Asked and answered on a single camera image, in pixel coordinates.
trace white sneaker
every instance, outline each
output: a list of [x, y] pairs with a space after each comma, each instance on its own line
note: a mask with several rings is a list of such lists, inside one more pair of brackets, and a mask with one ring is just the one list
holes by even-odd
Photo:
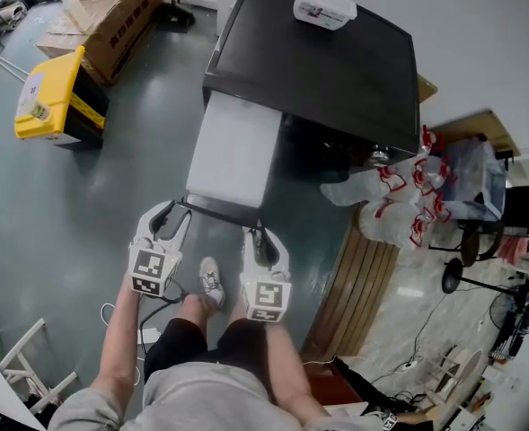
[[225, 302], [225, 290], [220, 282], [220, 271], [213, 257], [205, 257], [200, 263], [200, 282], [204, 292], [216, 302], [218, 308], [222, 308]]

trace plastic container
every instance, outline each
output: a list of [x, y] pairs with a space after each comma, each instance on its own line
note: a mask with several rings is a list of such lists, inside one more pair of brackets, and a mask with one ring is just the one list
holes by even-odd
[[356, 19], [356, 4], [351, 0], [295, 0], [294, 17], [300, 21], [335, 31]]
[[384, 199], [362, 208], [359, 227], [368, 240], [413, 250], [428, 244], [428, 232], [434, 219], [432, 212], [425, 207]]
[[381, 199], [406, 187], [406, 181], [392, 166], [351, 174], [341, 183], [323, 183], [322, 194], [336, 206], [352, 206], [360, 201]]
[[88, 33], [93, 26], [91, 16], [80, 0], [63, 0], [63, 11], [81, 33]]

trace cardboard box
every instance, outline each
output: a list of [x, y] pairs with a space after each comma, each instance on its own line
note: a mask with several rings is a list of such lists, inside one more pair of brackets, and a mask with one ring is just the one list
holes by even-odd
[[89, 34], [82, 34], [62, 14], [53, 22], [37, 47], [57, 57], [84, 45], [83, 67], [100, 84], [114, 84], [120, 71], [152, 26], [154, 10], [163, 0], [84, 0], [93, 20]]

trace concrete floor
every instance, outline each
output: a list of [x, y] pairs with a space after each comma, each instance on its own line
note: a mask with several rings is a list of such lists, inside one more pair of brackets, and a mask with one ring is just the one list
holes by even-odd
[[[59, 12], [33, 8], [4, 37], [2, 55], [26, 70], [45, 60], [34, 46]], [[201, 84], [216, 43], [216, 13], [196, 10], [187, 34], [153, 31], [110, 90], [104, 147], [74, 153], [14, 137], [21, 84], [0, 69], [0, 331], [9, 348], [38, 318], [47, 329], [25, 351], [49, 385], [70, 371], [87, 386], [98, 371], [105, 326], [99, 311], [114, 303], [138, 218], [156, 203], [181, 198], [202, 121]], [[294, 291], [287, 326], [301, 346], [321, 301], [350, 211], [317, 186], [272, 176], [264, 223], [284, 242]], [[194, 215], [178, 279], [199, 288], [202, 257], [217, 258], [228, 293], [209, 327], [209, 344], [234, 304], [242, 230]], [[158, 305], [145, 299], [141, 315]], [[176, 307], [149, 321], [160, 330]], [[142, 384], [129, 408], [140, 408]]]

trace paper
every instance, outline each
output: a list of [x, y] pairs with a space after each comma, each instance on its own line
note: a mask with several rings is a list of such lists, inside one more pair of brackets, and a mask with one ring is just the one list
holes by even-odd
[[260, 207], [282, 113], [213, 91], [196, 143], [186, 189]]

